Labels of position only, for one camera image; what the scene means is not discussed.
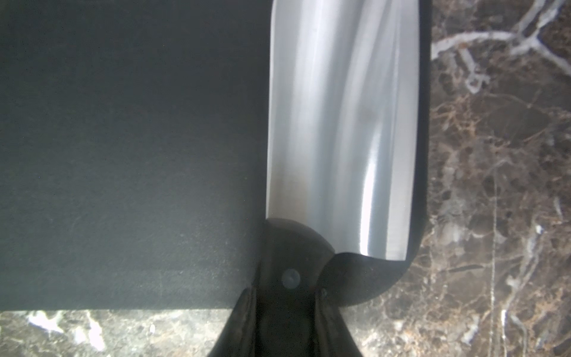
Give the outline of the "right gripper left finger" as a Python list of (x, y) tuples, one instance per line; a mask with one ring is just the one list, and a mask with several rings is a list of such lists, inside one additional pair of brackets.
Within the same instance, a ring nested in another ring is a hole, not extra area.
[(255, 356), (256, 325), (257, 290), (254, 287), (248, 287), (239, 296), (229, 319), (208, 356)]

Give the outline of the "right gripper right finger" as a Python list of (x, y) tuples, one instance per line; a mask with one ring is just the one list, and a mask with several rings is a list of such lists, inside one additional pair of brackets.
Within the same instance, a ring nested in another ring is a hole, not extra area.
[(314, 356), (362, 357), (341, 312), (325, 289), (315, 293)]

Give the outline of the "cleaver knife black handle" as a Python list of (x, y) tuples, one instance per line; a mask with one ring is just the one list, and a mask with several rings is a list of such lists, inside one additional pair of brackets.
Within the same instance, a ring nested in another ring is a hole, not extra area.
[(430, 1), (275, 1), (257, 356), (314, 356), (409, 269), (427, 201)]

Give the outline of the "black cutting board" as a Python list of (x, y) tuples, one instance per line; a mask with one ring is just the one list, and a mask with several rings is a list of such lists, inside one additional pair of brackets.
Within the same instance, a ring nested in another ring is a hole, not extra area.
[(265, 237), (269, 1), (1, 3), (1, 309), (225, 309)]

